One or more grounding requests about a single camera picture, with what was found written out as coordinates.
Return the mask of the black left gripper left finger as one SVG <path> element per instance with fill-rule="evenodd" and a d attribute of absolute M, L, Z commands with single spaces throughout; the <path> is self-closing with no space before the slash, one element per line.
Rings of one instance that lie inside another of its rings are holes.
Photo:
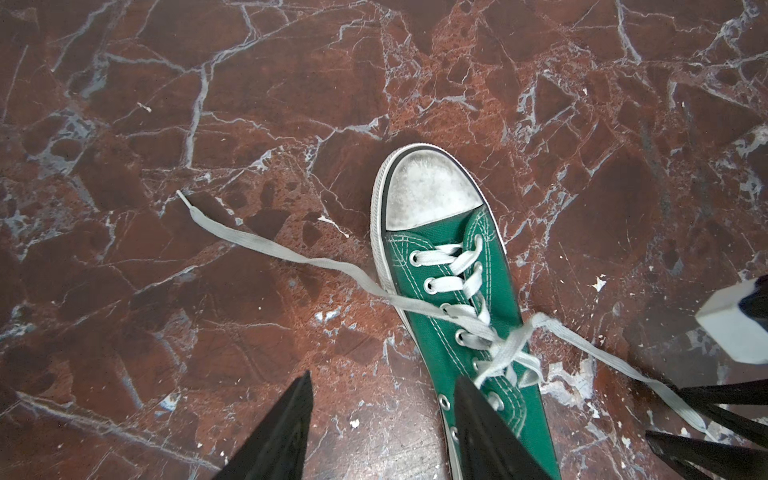
<path fill-rule="evenodd" d="M 311 374 L 297 377 L 216 480 L 301 479 L 313 410 Z"/>

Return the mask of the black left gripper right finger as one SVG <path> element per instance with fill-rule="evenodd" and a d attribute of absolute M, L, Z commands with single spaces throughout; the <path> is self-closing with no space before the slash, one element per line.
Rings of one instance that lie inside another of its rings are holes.
<path fill-rule="evenodd" d="M 551 479 L 469 378 L 457 379 L 454 400 L 464 479 Z"/>

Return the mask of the white shoelace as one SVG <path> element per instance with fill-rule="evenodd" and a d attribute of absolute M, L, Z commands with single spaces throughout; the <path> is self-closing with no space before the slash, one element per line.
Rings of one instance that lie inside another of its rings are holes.
<path fill-rule="evenodd" d="M 464 307 L 446 306 L 442 308 L 421 299 L 390 294 L 354 264 L 328 258 L 308 258 L 266 238 L 229 228 L 207 217 L 201 210 L 193 206 L 181 191 L 177 191 L 176 194 L 190 211 L 193 221 L 216 237 L 281 260 L 342 272 L 353 278 L 366 292 L 386 300 L 397 308 L 448 321 L 483 339 L 489 348 L 492 361 L 474 380 L 476 387 L 481 387 L 488 378 L 506 375 L 507 370 L 515 362 L 527 369 L 522 378 L 518 380 L 518 385 L 521 388 L 540 383 L 542 380 L 540 360 L 524 353 L 522 349 L 535 329 L 545 328 L 563 341 L 595 357 L 614 370 L 645 383 L 692 428 L 703 434 L 707 432 L 704 419 L 668 386 L 643 376 L 625 361 L 598 349 L 566 328 L 559 320 L 544 313 L 534 314 L 528 324 L 514 330 L 507 338 L 503 339 L 491 329 L 490 316 L 486 309 L 482 309 L 480 314 L 470 314 Z"/>

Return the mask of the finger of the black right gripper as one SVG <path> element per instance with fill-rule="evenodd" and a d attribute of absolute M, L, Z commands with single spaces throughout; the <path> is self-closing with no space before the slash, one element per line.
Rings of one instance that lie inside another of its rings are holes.
<path fill-rule="evenodd" d="M 722 405 L 767 405 L 767 380 L 676 389 L 699 413 L 761 447 L 767 446 L 767 426 L 722 408 Z"/>
<path fill-rule="evenodd" d="M 647 431 L 652 452 L 683 479 L 766 479 L 767 452 Z"/>

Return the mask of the green canvas sneaker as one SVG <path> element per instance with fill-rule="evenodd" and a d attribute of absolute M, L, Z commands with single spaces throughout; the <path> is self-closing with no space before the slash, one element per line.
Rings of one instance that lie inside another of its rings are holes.
<path fill-rule="evenodd" d="M 490 206 L 469 172 L 447 151 L 426 143 L 401 147 L 377 174 L 370 239 L 382 287 L 464 314 L 501 339 L 523 320 Z M 475 380 L 498 343 L 446 318 L 397 310 L 427 367 L 441 408 L 451 475 L 462 476 L 455 382 Z"/>

